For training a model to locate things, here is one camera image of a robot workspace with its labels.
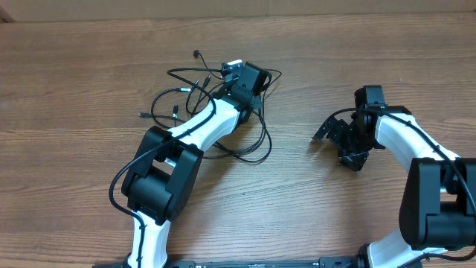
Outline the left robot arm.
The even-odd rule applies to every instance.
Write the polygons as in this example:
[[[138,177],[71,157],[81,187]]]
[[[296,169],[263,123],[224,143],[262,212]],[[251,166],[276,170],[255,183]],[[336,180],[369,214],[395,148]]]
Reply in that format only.
[[[224,82],[205,94],[207,106],[177,127],[148,129],[120,172],[125,212],[135,224],[125,267],[165,266],[170,225],[187,204],[204,153],[263,108],[261,93],[272,82],[268,69],[235,60],[218,72]]]

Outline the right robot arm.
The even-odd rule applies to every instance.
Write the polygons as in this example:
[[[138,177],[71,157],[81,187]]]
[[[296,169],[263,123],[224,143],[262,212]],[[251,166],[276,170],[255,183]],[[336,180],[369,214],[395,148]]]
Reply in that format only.
[[[462,158],[437,143],[404,106],[385,103],[383,88],[363,86],[354,93],[351,122],[331,114],[314,135],[338,149],[340,165],[360,171],[372,149],[387,149],[406,170],[399,226],[365,244],[354,257],[322,257],[320,267],[421,267],[439,258],[464,262],[475,246],[475,159]]]

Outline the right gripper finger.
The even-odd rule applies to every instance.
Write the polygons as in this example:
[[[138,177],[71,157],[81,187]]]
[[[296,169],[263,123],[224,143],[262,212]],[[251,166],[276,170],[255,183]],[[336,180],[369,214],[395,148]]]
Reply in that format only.
[[[339,153],[339,164],[346,168],[349,168],[350,170],[358,172],[363,168],[368,156],[368,152],[350,154]]]
[[[316,134],[313,135],[312,139],[314,141],[322,140],[330,130],[337,124],[338,120],[336,118],[328,118],[322,125],[319,127]]]

